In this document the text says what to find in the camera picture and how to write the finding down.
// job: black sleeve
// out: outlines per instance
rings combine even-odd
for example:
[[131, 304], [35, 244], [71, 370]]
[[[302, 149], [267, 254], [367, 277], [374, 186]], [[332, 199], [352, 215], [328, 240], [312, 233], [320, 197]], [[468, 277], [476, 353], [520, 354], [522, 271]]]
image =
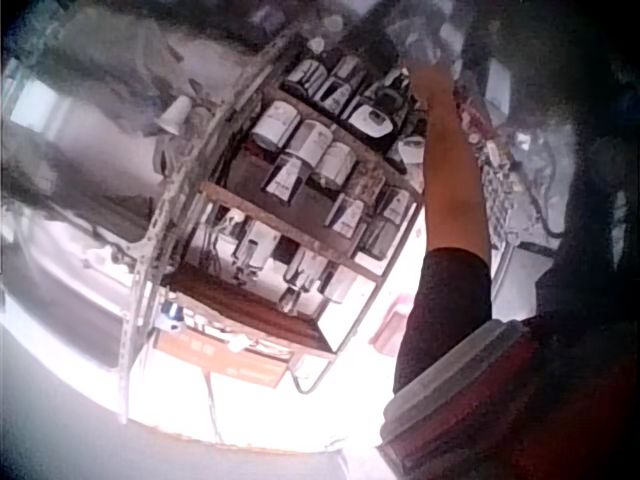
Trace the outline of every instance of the black sleeve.
[[398, 354], [394, 392], [490, 319], [491, 275], [486, 262], [458, 248], [428, 252]]

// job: hand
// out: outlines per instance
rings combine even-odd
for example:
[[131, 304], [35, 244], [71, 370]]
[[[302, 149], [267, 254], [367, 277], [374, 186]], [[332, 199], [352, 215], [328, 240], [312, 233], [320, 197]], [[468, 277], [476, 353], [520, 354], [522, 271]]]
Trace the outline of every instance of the hand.
[[420, 103], [453, 102], [453, 80], [440, 66], [409, 69], [411, 90]]

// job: person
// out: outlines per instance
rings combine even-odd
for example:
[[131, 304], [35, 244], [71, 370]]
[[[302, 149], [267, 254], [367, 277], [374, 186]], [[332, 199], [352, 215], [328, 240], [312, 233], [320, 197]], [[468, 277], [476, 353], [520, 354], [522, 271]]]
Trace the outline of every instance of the person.
[[[491, 319], [486, 207], [480, 169], [457, 115], [454, 84], [434, 67], [412, 71], [411, 81], [414, 95], [429, 112], [424, 159], [427, 253], [398, 354], [396, 394]], [[431, 447], [414, 452], [411, 462], [402, 458], [406, 453], [394, 452], [401, 464], [412, 465], [403, 470], [407, 477], [611, 478], [613, 467], [623, 468], [621, 459], [633, 459], [633, 295], [640, 292], [637, 203], [633, 205], [630, 193], [627, 241], [614, 268], [610, 228], [621, 184], [603, 182], [600, 173], [601, 164], [611, 160], [611, 149], [602, 148], [603, 141], [626, 141], [631, 148], [623, 163], [633, 190], [638, 154], [633, 138], [620, 139], [609, 127], [605, 131], [594, 122], [579, 132], [563, 238], [552, 267], [536, 283], [537, 315], [522, 322], [537, 346], [519, 390], [527, 393], [502, 399], [501, 410], [489, 418], [479, 418], [489, 415], [486, 412], [471, 420], [465, 417], [463, 423], [475, 426], [451, 427]], [[512, 409], [516, 402], [518, 408]], [[505, 417], [515, 413], [502, 422], [500, 412]], [[479, 432], [482, 425], [492, 430], [502, 423], [495, 438]], [[461, 450], [474, 453], [452, 453]], [[487, 462], [495, 467], [488, 474], [479, 466]], [[416, 467], [425, 464], [431, 467]]]

